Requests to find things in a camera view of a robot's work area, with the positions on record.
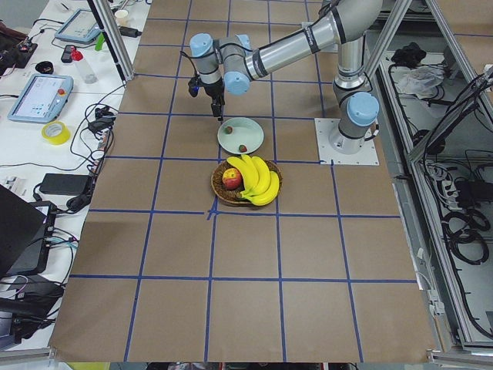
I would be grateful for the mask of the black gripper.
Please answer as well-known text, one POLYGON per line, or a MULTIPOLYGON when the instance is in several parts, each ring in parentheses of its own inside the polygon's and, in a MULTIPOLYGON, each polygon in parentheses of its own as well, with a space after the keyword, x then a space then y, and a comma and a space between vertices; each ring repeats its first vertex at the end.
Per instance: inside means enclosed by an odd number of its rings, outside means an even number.
POLYGON ((211 98, 211 110, 214 117, 217 120, 223 122, 223 111, 225 106, 224 100, 224 82, 222 79, 218 79, 214 83, 202 82, 203 88, 206 94, 211 98))

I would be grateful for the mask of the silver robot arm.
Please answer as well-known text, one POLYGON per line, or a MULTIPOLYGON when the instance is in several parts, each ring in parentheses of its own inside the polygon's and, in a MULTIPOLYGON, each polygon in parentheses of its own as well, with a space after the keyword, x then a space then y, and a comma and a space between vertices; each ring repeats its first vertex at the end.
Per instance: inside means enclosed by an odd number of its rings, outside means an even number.
POLYGON ((328 139, 337 152, 355 154, 371 140, 367 131, 380 110, 377 99, 363 87, 369 81, 364 68, 365 33, 382 5, 381 1, 325 1, 315 22, 257 49, 250 47, 247 35, 215 39, 208 33, 196 34, 189 41, 194 68, 189 94, 196 96, 204 89, 213 116, 223 119, 225 93, 243 95, 252 81, 336 45, 334 94, 341 118, 328 139))

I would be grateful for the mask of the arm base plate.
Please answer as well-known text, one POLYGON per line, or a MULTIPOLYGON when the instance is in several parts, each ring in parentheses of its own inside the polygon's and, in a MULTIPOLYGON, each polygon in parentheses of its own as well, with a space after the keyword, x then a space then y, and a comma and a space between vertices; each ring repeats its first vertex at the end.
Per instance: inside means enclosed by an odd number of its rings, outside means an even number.
POLYGON ((378 166, 371 129, 360 139, 348 139, 339 131, 339 119, 316 118, 315 133, 319 162, 325 165, 378 166))

